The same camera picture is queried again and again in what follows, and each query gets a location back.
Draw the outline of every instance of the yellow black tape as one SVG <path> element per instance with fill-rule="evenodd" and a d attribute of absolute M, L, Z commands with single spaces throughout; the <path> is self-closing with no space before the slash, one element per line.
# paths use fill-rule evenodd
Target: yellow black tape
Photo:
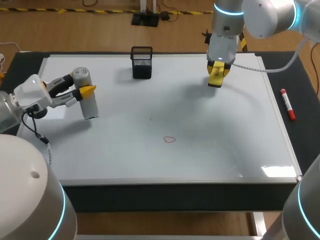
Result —
<path fill-rule="evenodd" d="M 241 42 L 242 52 L 244 52 L 244 53 L 248 52 L 247 41 L 245 39 L 245 35 L 244 35 L 243 32 L 239 35 L 239 39 L 240 39 L 240 42 Z"/>
<path fill-rule="evenodd" d="M 0 12 L 58 12 L 59 14 L 65 12 L 76 13 L 92 13 L 92 14 L 135 14 L 140 11 L 137 10 L 92 10 L 92 9 L 78 9 L 78 8 L 20 8 L 20 7 L 0 7 Z M 213 14 L 214 11 L 162 11 L 171 15 L 205 15 Z"/>

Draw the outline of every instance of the black device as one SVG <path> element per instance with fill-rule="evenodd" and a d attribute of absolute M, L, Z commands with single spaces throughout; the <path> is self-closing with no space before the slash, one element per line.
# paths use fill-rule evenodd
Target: black device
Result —
<path fill-rule="evenodd" d="M 160 15 L 147 10 L 146 12 L 139 12 L 133 14 L 131 25 L 158 27 Z"/>
<path fill-rule="evenodd" d="M 130 58 L 132 60 L 132 76 L 134 79 L 150 79 L 152 75 L 151 46 L 133 46 Z"/>

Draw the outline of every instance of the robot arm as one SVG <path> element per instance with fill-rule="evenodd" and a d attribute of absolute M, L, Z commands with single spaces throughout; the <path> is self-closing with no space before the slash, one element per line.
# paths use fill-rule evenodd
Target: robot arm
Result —
<path fill-rule="evenodd" d="M 58 95 L 73 85 L 75 90 Z M 80 102 L 86 120 L 96 118 L 98 107 L 95 89 L 90 73 L 84 67 L 79 67 L 71 74 L 50 83 L 41 81 L 40 77 L 34 74 L 17 86 L 13 93 L 0 91 L 0 133 L 19 124 L 25 113 L 40 119 L 47 114 L 47 107 L 56 108 L 65 105 L 68 108 L 77 102 Z"/>
<path fill-rule="evenodd" d="M 320 42 L 319 0 L 216 0 L 209 61 L 232 64 L 244 26 L 255 38 L 293 30 Z"/>

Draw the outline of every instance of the white cable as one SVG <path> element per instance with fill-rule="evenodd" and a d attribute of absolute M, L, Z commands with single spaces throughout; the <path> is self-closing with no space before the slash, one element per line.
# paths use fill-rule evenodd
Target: white cable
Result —
<path fill-rule="evenodd" d="M 14 44 L 19 49 L 19 51 L 22 52 L 21 48 L 15 42 L 0 42 L 0 45 L 5 45 L 5 44 Z"/>
<path fill-rule="evenodd" d="M 18 46 L 18 44 L 16 44 L 15 42 L 0 42 L 0 45 L 5 45 L 5 44 L 13 44 L 13 45 L 15 45 L 18 49 L 19 49 L 19 51 L 20 52 L 22 52 L 22 50 L 21 50 L 21 48 Z M 3 62 L 1 62 L 0 63 L 0 73 L 2 72 L 2 70 L 3 70 L 3 68 L 4 68 L 4 62 L 5 62 L 5 60 L 6 60 L 6 58 L 5 58 L 5 56 L 3 56 L 4 58 L 3 58 Z"/>
<path fill-rule="evenodd" d="M 299 55 L 299 52 L 301 50 L 301 48 L 303 47 L 303 45 L 305 44 L 305 42 L 308 40 L 308 38 L 306 37 L 305 39 L 303 39 L 301 41 L 301 43 L 299 44 L 299 47 L 297 48 L 297 50 L 295 51 L 293 57 L 291 58 L 291 60 L 287 63 L 287 65 L 285 65 L 282 68 L 278 68 L 278 69 L 267 69 L 267 70 L 263 70 L 263 69 L 257 69 L 257 68 L 253 68 L 253 67 L 248 67 L 248 66 L 241 66 L 238 64 L 233 63 L 233 66 L 236 66 L 238 68 L 242 68 L 242 69 L 247 69 L 247 70 L 251 70 L 251 71 L 255 71 L 255 72 L 260 72 L 260 73 L 278 73 L 278 72 L 282 72 L 284 70 L 287 70 L 296 60 L 296 58 Z"/>
<path fill-rule="evenodd" d="M 53 159 L 53 154 L 52 154 L 52 148 L 51 148 L 50 143 L 47 143 L 46 147 L 47 147 L 48 153 L 49 153 L 49 165 L 51 165 L 52 159 Z"/>

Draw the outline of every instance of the red heart drawing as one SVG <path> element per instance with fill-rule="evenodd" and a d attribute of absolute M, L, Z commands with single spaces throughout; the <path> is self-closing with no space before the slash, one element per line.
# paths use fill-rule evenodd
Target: red heart drawing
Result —
<path fill-rule="evenodd" d="M 172 136 L 165 136 L 163 137 L 163 140 L 166 144 L 171 144 L 176 141 L 176 139 Z"/>

